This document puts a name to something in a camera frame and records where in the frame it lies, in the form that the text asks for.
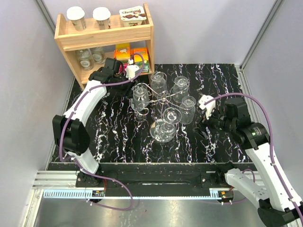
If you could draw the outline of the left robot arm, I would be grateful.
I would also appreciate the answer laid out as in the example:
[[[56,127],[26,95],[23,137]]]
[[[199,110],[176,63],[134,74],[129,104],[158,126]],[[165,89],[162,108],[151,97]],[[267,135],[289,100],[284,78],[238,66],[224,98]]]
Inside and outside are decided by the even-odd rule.
[[[135,64],[133,55],[128,60],[127,67],[117,59],[106,58],[105,65],[91,73],[86,87],[71,108],[63,115],[55,115],[52,120],[60,160],[68,161],[63,157],[63,152],[66,151],[70,158],[74,158],[80,170],[87,174],[86,181],[92,187],[101,185],[103,176],[97,172],[100,169],[99,163],[89,149],[90,137],[85,128],[87,120],[108,89],[128,89],[142,70],[142,67]]]

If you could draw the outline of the white lidded cup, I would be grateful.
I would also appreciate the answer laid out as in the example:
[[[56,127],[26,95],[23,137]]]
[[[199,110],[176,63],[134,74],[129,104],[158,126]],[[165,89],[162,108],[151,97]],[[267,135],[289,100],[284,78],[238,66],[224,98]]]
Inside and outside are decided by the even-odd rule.
[[[109,19],[111,13],[106,7],[98,7],[93,10],[93,18],[96,20],[97,25],[100,30],[109,29]]]
[[[79,6],[73,6],[66,11],[67,18],[72,22],[74,28],[77,31],[83,31],[86,29],[85,12]]]

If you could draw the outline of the right white lidded cup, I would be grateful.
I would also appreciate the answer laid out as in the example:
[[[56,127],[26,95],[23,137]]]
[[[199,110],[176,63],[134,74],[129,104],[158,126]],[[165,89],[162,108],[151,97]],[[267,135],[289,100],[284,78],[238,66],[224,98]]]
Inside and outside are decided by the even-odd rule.
[[[93,18],[96,20],[97,25],[100,30],[109,29],[109,19],[111,13],[106,7],[98,7],[93,10]]]

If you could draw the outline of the right clear glass bottle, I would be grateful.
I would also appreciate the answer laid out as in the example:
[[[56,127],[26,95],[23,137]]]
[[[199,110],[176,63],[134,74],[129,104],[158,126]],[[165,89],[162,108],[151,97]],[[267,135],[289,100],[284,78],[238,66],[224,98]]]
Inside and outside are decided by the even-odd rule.
[[[91,48],[91,53],[96,64],[103,64],[105,62],[105,51],[103,47]]]

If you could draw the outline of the ribbed goblet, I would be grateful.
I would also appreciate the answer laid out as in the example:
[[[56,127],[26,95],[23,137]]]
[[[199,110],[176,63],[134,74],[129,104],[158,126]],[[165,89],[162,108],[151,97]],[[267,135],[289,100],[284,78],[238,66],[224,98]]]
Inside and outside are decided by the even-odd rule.
[[[196,111],[196,99],[192,96],[182,98],[179,110],[182,115],[180,122],[182,124],[190,124],[193,121]]]
[[[133,90],[133,100],[136,105],[145,108],[149,102],[149,94],[146,86],[136,85]]]
[[[189,79],[184,76],[178,76],[174,79],[173,100],[176,103],[182,103],[182,99],[189,95]]]
[[[157,97],[163,91],[168,91],[167,76],[164,72],[154,72],[151,74],[151,88]]]

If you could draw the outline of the Chobani yogurt tub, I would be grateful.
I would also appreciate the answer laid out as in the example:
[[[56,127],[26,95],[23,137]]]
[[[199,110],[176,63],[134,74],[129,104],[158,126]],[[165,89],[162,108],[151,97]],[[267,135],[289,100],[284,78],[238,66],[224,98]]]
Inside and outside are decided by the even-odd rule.
[[[142,6],[121,9],[119,15],[124,27],[139,26],[147,19]]]

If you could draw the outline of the green Scrub Daddy box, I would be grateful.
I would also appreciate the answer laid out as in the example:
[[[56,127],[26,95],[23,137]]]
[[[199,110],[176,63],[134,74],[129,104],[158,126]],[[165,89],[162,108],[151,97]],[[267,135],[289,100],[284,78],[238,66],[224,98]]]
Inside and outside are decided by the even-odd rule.
[[[148,49],[146,47],[143,48],[133,48],[132,54],[135,53],[134,56],[134,63],[139,68],[142,67],[142,60],[144,61],[144,68],[142,70],[142,73],[149,73],[150,72],[150,61],[149,61],[149,55],[148,55]]]

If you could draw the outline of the left clear glass bottle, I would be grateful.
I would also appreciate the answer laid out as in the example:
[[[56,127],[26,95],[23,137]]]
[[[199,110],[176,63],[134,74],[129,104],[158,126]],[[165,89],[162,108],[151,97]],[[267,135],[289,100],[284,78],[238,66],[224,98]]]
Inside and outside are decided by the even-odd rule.
[[[89,49],[76,50],[75,53],[83,70],[91,70],[93,68],[93,60]]]

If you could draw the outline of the clear stemmed wine glass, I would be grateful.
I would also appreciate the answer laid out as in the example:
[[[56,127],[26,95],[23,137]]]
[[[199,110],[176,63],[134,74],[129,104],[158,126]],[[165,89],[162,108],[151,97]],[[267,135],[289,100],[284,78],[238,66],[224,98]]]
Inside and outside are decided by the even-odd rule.
[[[138,105],[135,104],[132,98],[130,99],[130,106],[134,111],[134,119],[137,122],[144,122],[149,113],[149,109],[147,107],[145,108],[139,107]]]
[[[179,109],[169,107],[162,114],[163,124],[159,128],[160,142],[169,142],[176,136],[176,125],[180,123],[182,118]]]

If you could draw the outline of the pink sponge box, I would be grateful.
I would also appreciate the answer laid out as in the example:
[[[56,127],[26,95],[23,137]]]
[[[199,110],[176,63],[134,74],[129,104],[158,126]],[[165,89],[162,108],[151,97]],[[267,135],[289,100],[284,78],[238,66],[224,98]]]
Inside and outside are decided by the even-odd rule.
[[[130,44],[116,44],[116,49],[114,51],[114,58],[122,63],[124,69],[128,66],[128,60],[131,57]]]

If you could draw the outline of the left white lidded cup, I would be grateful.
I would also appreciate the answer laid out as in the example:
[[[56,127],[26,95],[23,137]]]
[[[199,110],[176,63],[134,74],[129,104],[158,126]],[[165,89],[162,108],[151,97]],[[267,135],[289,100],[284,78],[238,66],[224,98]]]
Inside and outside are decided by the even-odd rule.
[[[77,31],[83,31],[86,29],[85,12],[79,6],[73,6],[66,11],[67,18],[72,22],[74,28]]]

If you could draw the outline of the clear glass bottle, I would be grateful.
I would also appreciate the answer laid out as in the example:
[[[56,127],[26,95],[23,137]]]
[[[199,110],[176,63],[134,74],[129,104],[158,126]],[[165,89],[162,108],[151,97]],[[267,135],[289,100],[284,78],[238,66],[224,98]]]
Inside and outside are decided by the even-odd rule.
[[[76,50],[75,53],[83,70],[91,70],[93,68],[93,60],[89,49]]]
[[[105,51],[103,47],[91,48],[91,53],[96,64],[103,64],[105,62]]]

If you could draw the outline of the chrome wine glass rack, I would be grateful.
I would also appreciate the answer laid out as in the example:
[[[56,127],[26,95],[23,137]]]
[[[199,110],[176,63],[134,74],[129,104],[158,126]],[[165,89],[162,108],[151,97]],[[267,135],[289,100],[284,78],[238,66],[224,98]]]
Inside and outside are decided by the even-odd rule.
[[[167,143],[176,136],[176,125],[192,122],[196,111],[196,99],[189,95],[189,79],[178,76],[174,79],[172,92],[167,86],[167,76],[163,72],[151,74],[151,83],[139,83],[133,88],[131,107],[139,117],[148,114],[152,102],[160,112],[159,119],[150,126],[150,135],[159,143]]]

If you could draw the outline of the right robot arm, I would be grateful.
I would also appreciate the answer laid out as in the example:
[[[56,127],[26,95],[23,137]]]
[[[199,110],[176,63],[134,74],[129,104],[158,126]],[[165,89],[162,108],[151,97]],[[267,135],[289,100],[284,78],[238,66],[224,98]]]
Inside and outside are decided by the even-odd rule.
[[[198,106],[204,115],[196,131],[207,136],[206,129],[230,133],[253,161],[264,187],[244,176],[233,164],[220,168],[215,181],[220,187],[238,190],[257,209],[267,227],[282,227],[303,218],[303,200],[287,179],[274,151],[272,129],[250,118],[246,94],[225,94],[223,106],[216,107],[219,97],[203,95]]]

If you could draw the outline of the wooden two-tier shelf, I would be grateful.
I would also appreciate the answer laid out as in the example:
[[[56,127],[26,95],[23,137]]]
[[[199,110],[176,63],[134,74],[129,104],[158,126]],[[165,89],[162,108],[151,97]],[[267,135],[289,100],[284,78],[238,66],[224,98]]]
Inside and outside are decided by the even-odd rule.
[[[147,19],[142,25],[124,27],[120,16],[112,15],[111,28],[105,30],[99,29],[95,19],[87,18],[85,20],[87,28],[76,31],[71,21],[66,20],[63,14],[58,14],[54,39],[81,89],[85,88],[90,74],[101,66],[95,65],[91,70],[84,70],[77,61],[75,52],[80,49],[145,41],[150,61],[149,72],[155,71],[154,25],[148,4],[143,4],[143,8]]]

